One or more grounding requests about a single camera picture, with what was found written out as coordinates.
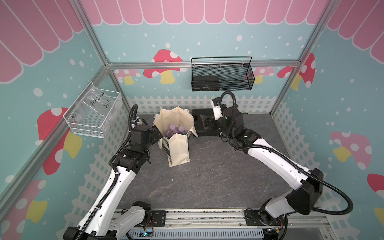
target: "black mesh basket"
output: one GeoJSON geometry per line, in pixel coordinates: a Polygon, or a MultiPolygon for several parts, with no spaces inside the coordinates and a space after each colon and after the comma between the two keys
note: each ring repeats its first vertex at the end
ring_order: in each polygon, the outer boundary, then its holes
{"type": "Polygon", "coordinates": [[[192,91],[251,90],[252,57],[192,58],[192,91]]]}

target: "gray tabletop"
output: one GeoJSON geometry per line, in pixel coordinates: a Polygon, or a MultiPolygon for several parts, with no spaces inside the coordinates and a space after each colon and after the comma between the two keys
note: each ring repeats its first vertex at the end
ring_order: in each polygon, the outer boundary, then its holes
{"type": "MultiPolygon", "coordinates": [[[[153,115],[141,115],[148,123],[153,115]]],[[[269,114],[244,114],[245,127],[260,134],[288,155],[269,114]]],[[[234,151],[218,136],[192,137],[190,162],[169,167],[167,155],[157,144],[151,163],[145,163],[127,188],[118,209],[143,201],[159,208],[260,207],[268,198],[288,191],[288,184],[255,158],[234,151]]]]}

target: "white dots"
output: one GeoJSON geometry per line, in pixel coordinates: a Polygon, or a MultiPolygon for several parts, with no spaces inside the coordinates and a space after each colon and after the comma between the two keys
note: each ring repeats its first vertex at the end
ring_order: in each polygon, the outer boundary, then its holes
{"type": "Polygon", "coordinates": [[[37,187],[41,190],[45,187],[46,184],[47,184],[46,180],[41,180],[39,184],[37,184],[37,187]]]}
{"type": "Polygon", "coordinates": [[[365,164],[362,163],[362,162],[358,162],[358,167],[359,167],[361,170],[365,170],[365,164]]]}
{"type": "Polygon", "coordinates": [[[15,176],[13,176],[13,175],[9,175],[8,177],[6,177],[5,178],[5,182],[6,183],[10,183],[10,182],[12,182],[12,180],[15,178],[15,176]]]}
{"type": "Polygon", "coordinates": [[[37,96],[37,97],[41,97],[43,95],[43,91],[40,89],[40,88],[35,88],[33,90],[33,93],[37,96]]]}
{"type": "Polygon", "coordinates": [[[24,231],[24,226],[25,226],[25,219],[24,219],[23,221],[21,221],[21,222],[19,223],[19,225],[17,225],[17,227],[16,227],[16,232],[17,232],[17,233],[23,233],[23,231],[24,231]]]}
{"type": "Polygon", "coordinates": [[[365,152],[368,153],[369,155],[372,155],[372,147],[371,146],[366,146],[365,147],[365,152]]]}
{"type": "Polygon", "coordinates": [[[60,149],[59,151],[56,152],[55,154],[55,161],[58,163],[61,163],[61,160],[63,159],[63,149],[60,149]]]}
{"type": "Polygon", "coordinates": [[[302,73],[305,73],[307,71],[307,65],[304,65],[302,68],[301,68],[301,72],[302,73]]]}
{"type": "Polygon", "coordinates": [[[351,150],[354,151],[354,152],[356,152],[356,151],[359,150],[359,146],[358,146],[356,143],[352,143],[352,144],[351,144],[351,150]]]}
{"type": "Polygon", "coordinates": [[[27,205],[27,203],[28,203],[28,200],[23,198],[17,201],[15,207],[16,209],[23,209],[27,205]]]}

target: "pink mushroom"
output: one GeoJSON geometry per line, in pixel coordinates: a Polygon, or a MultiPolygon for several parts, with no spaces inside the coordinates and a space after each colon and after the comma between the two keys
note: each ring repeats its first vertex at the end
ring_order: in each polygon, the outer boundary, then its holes
{"type": "MultiPolygon", "coordinates": [[[[36,145],[40,145],[41,142],[48,136],[48,134],[55,127],[66,110],[67,108],[53,108],[40,115],[40,117],[37,119],[39,140],[36,141],[36,145]]],[[[48,156],[47,160],[43,163],[45,174],[54,174],[59,169],[64,149],[72,158],[75,158],[81,148],[82,143],[83,139],[74,135],[68,129],[59,143],[53,149],[51,154],[48,156]]]]}
{"type": "Polygon", "coordinates": [[[331,132],[330,144],[334,142],[341,145],[333,150],[333,153],[341,162],[353,155],[358,167],[365,170],[372,159],[372,147],[367,137],[360,134],[346,132],[331,132]]]}
{"type": "MultiPolygon", "coordinates": [[[[289,74],[291,73],[292,69],[293,68],[290,66],[285,67],[277,73],[277,76],[279,78],[288,77],[289,74]]],[[[313,53],[311,53],[309,55],[308,59],[305,61],[304,65],[302,66],[299,74],[293,80],[293,83],[291,86],[292,89],[294,89],[294,90],[299,89],[299,83],[300,83],[301,79],[304,80],[305,86],[307,88],[309,88],[313,83],[315,72],[316,72],[316,60],[315,60],[313,53]]]]}
{"type": "Polygon", "coordinates": [[[34,199],[45,184],[45,180],[34,180],[29,183],[8,216],[1,223],[3,240],[19,240],[23,235],[26,219],[30,219],[33,223],[40,221],[48,202],[38,202],[34,199]]]}
{"type": "MultiPolygon", "coordinates": [[[[182,62],[183,60],[174,52],[161,49],[153,57],[152,62],[182,62]]],[[[160,82],[162,84],[171,84],[175,82],[172,71],[186,72],[186,68],[167,68],[167,69],[145,69],[144,76],[147,78],[153,78],[157,75],[161,75],[160,82]]]]}
{"type": "Polygon", "coordinates": [[[255,67],[253,74],[255,76],[254,84],[259,84],[263,82],[263,76],[272,77],[275,74],[275,69],[273,67],[255,67]]]}
{"type": "Polygon", "coordinates": [[[379,174],[369,174],[367,177],[368,185],[380,197],[384,198],[384,176],[379,174]]]}
{"type": "Polygon", "coordinates": [[[135,83],[135,81],[132,79],[132,76],[135,76],[135,77],[141,76],[137,69],[120,69],[120,70],[116,69],[114,73],[119,83],[122,83],[122,80],[124,79],[124,83],[126,85],[132,85],[135,83]]]}

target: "metal rail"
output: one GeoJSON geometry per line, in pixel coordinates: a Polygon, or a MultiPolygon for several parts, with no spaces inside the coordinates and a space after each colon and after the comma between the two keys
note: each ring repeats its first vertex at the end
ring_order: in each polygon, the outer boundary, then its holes
{"type": "Polygon", "coordinates": [[[305,47],[303,51],[301,52],[301,55],[299,57],[299,64],[297,67],[292,70],[292,73],[288,77],[287,81],[285,82],[279,96],[277,97],[276,102],[274,103],[272,110],[270,112],[271,115],[273,115],[277,108],[279,107],[280,103],[283,101],[285,95],[288,93],[289,88],[291,87],[294,79],[296,78],[297,74],[299,74],[299,71],[303,67],[305,61],[307,60],[308,56],[310,55],[312,48],[314,47],[315,43],[319,39],[321,33],[325,29],[328,20],[331,18],[333,12],[335,11],[336,7],[338,6],[340,0],[329,0],[328,3],[326,4],[320,19],[318,23],[315,25],[314,29],[311,32],[310,37],[308,38],[305,47]]]}

